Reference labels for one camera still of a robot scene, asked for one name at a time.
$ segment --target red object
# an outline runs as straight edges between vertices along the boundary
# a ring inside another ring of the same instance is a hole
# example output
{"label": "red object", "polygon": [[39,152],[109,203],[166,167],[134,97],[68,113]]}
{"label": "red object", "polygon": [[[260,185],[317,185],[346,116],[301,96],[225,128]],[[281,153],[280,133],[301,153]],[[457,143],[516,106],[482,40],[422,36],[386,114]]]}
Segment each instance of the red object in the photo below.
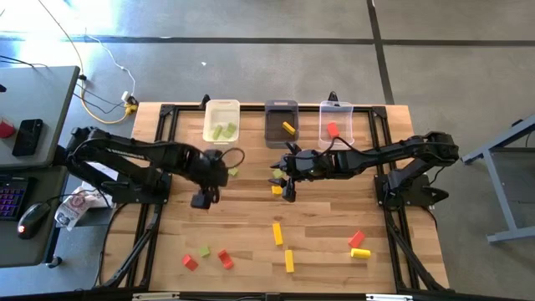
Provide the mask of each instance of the red object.
{"label": "red object", "polygon": [[0,117],[0,138],[8,138],[15,132],[15,127],[11,122]]}
{"label": "red object", "polygon": [[357,231],[352,238],[349,239],[349,245],[353,248],[358,248],[360,243],[364,240],[364,233]]}
{"label": "red object", "polygon": [[195,269],[199,266],[199,263],[193,260],[190,255],[184,256],[182,259],[182,264],[184,264],[186,268],[189,268],[191,271],[195,271]]}
{"label": "red object", "polygon": [[231,257],[227,253],[227,250],[223,249],[221,252],[217,254],[217,256],[223,263],[224,268],[229,269],[229,268],[232,268],[232,266],[234,266],[234,263],[232,262]]}
{"label": "red object", "polygon": [[329,122],[327,124],[327,131],[329,133],[329,136],[331,136],[331,139],[334,137],[340,136],[340,132],[338,131],[338,126],[336,126],[336,122]]}

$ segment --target concrete floor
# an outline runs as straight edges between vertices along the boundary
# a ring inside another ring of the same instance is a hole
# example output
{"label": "concrete floor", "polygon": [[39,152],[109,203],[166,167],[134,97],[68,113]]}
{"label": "concrete floor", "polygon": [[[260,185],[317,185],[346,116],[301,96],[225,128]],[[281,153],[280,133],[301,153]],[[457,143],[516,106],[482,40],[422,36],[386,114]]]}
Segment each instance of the concrete floor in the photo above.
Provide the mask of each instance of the concrete floor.
{"label": "concrete floor", "polygon": [[[57,42],[61,32],[38,3],[24,4],[23,8],[15,3],[7,4],[0,17],[0,38],[2,34],[20,34],[26,40],[0,39],[0,54],[49,65],[77,64],[70,44]],[[91,34],[131,37],[373,38],[365,0],[45,3],[72,34],[83,34],[87,29]],[[382,38],[535,39],[533,1],[374,3]],[[33,22],[25,22],[21,16]],[[340,99],[354,104],[385,103],[374,45],[107,46],[136,77],[136,97],[140,101],[198,101],[208,93],[212,97],[244,101],[318,102],[330,90],[336,90]],[[96,94],[118,100],[124,90],[130,89],[128,76],[111,63],[98,44],[77,43],[77,47],[92,82],[90,88]],[[450,133],[464,155],[514,121],[535,113],[534,50],[385,46],[394,102],[409,105],[415,133]],[[106,117],[112,120],[120,117],[120,112]],[[102,126],[87,116],[74,99],[60,143],[67,142],[70,129],[75,126],[97,125],[118,135],[129,135],[132,124],[133,118],[120,125]],[[535,239],[487,244],[485,235],[505,230],[506,223],[484,164],[456,163],[441,173],[436,186],[451,194],[436,206],[451,287],[463,293],[535,299]],[[103,236],[104,227],[62,232],[57,254],[64,258],[64,264],[52,270],[44,266],[2,269],[0,295],[90,288]],[[42,280],[28,281],[37,277]]]}

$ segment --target yellow block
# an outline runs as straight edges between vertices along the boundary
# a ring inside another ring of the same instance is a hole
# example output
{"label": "yellow block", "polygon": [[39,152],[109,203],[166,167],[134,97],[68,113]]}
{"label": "yellow block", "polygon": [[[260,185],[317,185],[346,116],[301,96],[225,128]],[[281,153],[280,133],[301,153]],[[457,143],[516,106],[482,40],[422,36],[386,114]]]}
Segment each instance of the yellow block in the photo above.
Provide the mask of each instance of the yellow block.
{"label": "yellow block", "polygon": [[275,245],[280,246],[283,244],[283,233],[281,232],[281,224],[278,222],[273,223],[273,236],[275,237]]}
{"label": "yellow block", "polygon": [[371,252],[369,250],[364,250],[364,249],[356,249],[356,248],[352,248],[351,249],[351,257],[352,258],[369,258],[371,256]]}
{"label": "yellow block", "polygon": [[280,186],[271,186],[271,193],[280,196],[283,194],[283,188]]}
{"label": "yellow block", "polygon": [[284,251],[284,259],[286,260],[286,273],[293,273],[293,253],[292,253],[292,250]]}
{"label": "yellow block", "polygon": [[295,129],[286,121],[283,122],[283,128],[290,133],[290,135],[295,135]]}

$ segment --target smartphone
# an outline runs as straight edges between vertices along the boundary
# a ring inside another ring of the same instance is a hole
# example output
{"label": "smartphone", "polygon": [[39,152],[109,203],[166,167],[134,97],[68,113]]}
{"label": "smartphone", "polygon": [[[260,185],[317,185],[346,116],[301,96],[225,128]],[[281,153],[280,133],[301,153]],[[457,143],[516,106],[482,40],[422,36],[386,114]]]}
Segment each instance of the smartphone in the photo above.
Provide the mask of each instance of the smartphone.
{"label": "smartphone", "polygon": [[17,139],[13,147],[14,156],[31,156],[35,154],[43,121],[41,119],[23,120],[18,127]]}

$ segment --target red block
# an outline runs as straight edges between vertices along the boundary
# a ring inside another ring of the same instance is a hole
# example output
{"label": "red block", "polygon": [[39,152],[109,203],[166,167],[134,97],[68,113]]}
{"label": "red block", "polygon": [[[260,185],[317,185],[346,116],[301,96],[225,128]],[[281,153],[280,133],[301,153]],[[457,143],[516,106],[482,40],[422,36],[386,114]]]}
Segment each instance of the red block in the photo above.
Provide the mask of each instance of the red block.
{"label": "red block", "polygon": [[327,124],[327,131],[329,133],[329,136],[331,136],[331,139],[334,137],[340,136],[340,132],[338,131],[338,126],[336,126],[336,122],[329,122]]}
{"label": "red block", "polygon": [[357,231],[352,238],[349,239],[349,245],[353,248],[358,248],[360,243],[364,240],[364,233]]}
{"label": "red block", "polygon": [[182,259],[182,264],[184,264],[186,268],[189,268],[191,271],[195,271],[195,269],[199,266],[199,263],[193,260],[190,255],[184,256]]}
{"label": "red block", "polygon": [[223,249],[221,252],[217,254],[217,256],[223,263],[224,268],[229,269],[229,268],[232,268],[232,266],[234,266],[234,263],[232,262],[231,257],[227,253],[227,250]]}

